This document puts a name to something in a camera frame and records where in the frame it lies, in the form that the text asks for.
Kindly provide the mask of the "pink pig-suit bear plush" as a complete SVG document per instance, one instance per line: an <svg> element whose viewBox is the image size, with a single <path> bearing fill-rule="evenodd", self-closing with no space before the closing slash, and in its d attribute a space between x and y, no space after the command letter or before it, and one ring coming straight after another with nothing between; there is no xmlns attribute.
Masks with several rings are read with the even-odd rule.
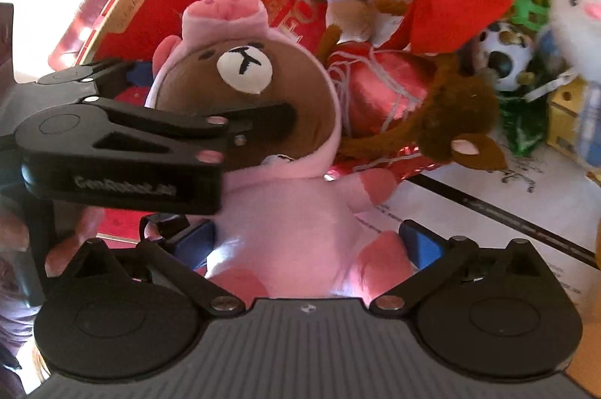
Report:
<svg viewBox="0 0 601 399"><path fill-rule="evenodd" d="M385 169L326 179L341 138L338 97L319 60L268 23L261 0L199 0L153 56L150 108L222 113L286 103L280 141L247 142L224 163L222 208L207 278L246 304L258 298L370 302L412 275L401 238L359 214L386 202Z"/></svg>

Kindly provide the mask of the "yellow wooden box toy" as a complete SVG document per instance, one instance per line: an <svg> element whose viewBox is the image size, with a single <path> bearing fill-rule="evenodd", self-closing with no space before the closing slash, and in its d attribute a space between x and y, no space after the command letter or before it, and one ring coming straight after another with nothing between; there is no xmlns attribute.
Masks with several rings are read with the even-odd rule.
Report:
<svg viewBox="0 0 601 399"><path fill-rule="evenodd" d="M547 144L593 170L600 169L600 85L579 77L549 101Z"/></svg>

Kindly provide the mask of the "white bunny plush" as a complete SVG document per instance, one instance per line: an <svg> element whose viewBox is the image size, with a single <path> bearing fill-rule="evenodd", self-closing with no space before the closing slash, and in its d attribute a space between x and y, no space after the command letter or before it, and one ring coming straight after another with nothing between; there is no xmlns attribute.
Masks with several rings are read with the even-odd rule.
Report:
<svg viewBox="0 0 601 399"><path fill-rule="evenodd" d="M551 0L549 27L568 70L545 86L548 107L552 94L577 77L600 84L600 0Z"/></svg>

